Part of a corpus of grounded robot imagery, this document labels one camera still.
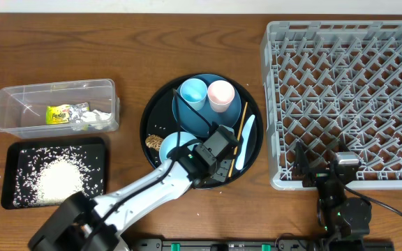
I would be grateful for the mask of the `light blue bowl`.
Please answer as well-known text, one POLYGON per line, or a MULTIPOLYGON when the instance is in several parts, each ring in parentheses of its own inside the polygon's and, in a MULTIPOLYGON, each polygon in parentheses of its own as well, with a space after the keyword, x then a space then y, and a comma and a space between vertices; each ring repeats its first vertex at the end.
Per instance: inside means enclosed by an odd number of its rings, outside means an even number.
MULTIPOLYGON (((159 158, 161 162, 167 160, 168 153, 177 145, 177 136, 178 132, 174 132, 163 140, 159 150, 159 158)), ((197 139, 197 137, 188 132, 180 132, 179 145, 182 146, 193 139, 197 139)))

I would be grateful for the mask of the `brown patterned cookie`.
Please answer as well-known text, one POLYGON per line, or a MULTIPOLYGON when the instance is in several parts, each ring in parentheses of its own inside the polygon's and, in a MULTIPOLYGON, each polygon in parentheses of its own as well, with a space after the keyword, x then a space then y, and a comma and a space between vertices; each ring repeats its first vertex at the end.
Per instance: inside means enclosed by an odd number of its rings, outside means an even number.
POLYGON ((149 149, 154 149, 155 151, 160 151, 161 145, 163 143, 163 138, 158 135, 149 135, 145 139, 145 144, 149 149))

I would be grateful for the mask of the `light blue cup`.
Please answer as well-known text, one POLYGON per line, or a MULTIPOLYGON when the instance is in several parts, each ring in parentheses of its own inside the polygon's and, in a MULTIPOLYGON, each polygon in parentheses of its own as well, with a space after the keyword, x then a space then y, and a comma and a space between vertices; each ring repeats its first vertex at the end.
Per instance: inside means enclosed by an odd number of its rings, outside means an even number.
POLYGON ((201 79, 190 78, 180 88, 182 98, 196 111, 204 107, 207 97, 207 85, 201 79))

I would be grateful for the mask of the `white tissue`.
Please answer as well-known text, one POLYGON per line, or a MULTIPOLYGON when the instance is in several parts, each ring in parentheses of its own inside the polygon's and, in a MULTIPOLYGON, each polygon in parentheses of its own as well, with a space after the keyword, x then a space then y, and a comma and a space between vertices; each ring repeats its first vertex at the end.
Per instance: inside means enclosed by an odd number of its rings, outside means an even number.
POLYGON ((74 130, 88 130, 94 128, 95 130, 102 130, 109 126, 108 119, 111 113, 101 112, 97 109, 92 111, 80 109, 70 113, 69 122, 76 123, 73 126, 74 130))

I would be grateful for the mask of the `yellow foil snack wrapper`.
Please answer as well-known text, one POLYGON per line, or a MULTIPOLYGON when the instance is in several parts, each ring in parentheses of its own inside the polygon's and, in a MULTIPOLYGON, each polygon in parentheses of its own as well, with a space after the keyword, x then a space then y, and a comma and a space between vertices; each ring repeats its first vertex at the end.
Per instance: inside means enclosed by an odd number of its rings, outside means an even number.
POLYGON ((85 112, 89 111, 87 102, 76 105, 48 106, 45 114, 47 125, 57 125, 65 123, 80 123, 85 112))

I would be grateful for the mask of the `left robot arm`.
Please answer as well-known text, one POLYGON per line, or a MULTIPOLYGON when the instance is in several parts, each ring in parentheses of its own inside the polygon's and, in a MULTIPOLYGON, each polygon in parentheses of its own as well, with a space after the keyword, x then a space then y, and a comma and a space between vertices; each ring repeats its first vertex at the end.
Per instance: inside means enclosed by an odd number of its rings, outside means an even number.
POLYGON ((68 197, 28 242, 30 250, 127 250, 121 235, 160 205, 179 198, 218 169, 231 146, 186 144, 153 172, 110 194, 68 197))

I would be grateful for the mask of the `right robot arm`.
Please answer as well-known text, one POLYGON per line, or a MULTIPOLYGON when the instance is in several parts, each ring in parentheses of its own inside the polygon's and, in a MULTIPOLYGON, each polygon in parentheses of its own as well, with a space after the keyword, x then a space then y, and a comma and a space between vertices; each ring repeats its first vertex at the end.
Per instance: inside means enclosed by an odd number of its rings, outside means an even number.
POLYGON ((364 250, 362 237, 370 233, 371 203, 361 197, 347 197, 345 186, 356 179, 361 166, 356 153, 344 143, 332 153, 328 168, 313 167, 302 144, 295 144, 294 174, 302 186, 318 190, 318 222, 327 233, 306 244, 307 250, 364 250))

